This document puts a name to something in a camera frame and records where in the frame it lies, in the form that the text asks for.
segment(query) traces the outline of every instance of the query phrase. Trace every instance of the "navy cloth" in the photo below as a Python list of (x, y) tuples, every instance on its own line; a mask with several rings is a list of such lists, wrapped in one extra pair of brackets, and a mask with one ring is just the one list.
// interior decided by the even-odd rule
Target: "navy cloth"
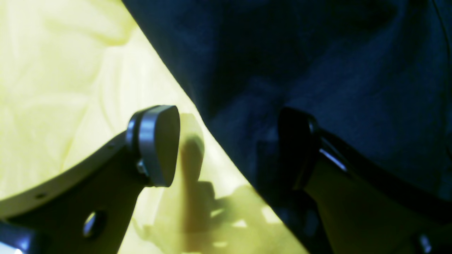
[[(269, 204), (275, 197), (266, 193), (265, 174), (277, 160), (284, 106), (310, 113), (384, 170), (452, 201), (452, 1), (123, 2)], [(292, 230), (306, 228), (287, 215), (311, 214), (294, 208), (294, 199), (273, 208)], [(308, 235), (302, 231), (295, 234)]]

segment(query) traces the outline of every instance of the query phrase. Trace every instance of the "yellow fabric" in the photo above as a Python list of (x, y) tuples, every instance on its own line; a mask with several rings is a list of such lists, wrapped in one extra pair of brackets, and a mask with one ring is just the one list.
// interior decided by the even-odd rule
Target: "yellow fabric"
[(135, 111), (174, 104), (182, 119), (174, 184), (141, 193), (119, 253), (306, 253), (120, 1), (2, 0), (0, 52), (0, 199), (77, 164)]

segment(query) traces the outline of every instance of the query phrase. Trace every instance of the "metal bracket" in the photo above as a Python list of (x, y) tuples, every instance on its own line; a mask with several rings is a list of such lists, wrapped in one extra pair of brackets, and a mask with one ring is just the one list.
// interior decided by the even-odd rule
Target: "metal bracket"
[(125, 132), (78, 165), (0, 202), (0, 250), (117, 253), (141, 190), (171, 185), (179, 133), (175, 106), (135, 113)]

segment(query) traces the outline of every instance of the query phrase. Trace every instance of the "circular hole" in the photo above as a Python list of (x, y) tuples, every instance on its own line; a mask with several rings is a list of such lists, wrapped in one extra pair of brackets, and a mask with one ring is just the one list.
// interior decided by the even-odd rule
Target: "circular hole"
[(106, 219), (107, 216), (103, 211), (90, 213), (83, 225), (83, 236), (90, 239), (99, 236), (105, 227)]
[(41, 199), (47, 196), (47, 193), (39, 193), (38, 195), (35, 196), (35, 199)]

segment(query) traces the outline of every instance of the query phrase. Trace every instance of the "yellow sheet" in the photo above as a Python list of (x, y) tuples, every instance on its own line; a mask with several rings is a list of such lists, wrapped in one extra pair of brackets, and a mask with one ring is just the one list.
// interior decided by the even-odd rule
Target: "yellow sheet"
[(204, 126), (118, 0), (0, 1), (0, 199), (77, 164), (131, 115), (174, 104), (173, 186), (138, 198), (119, 253), (306, 253)]

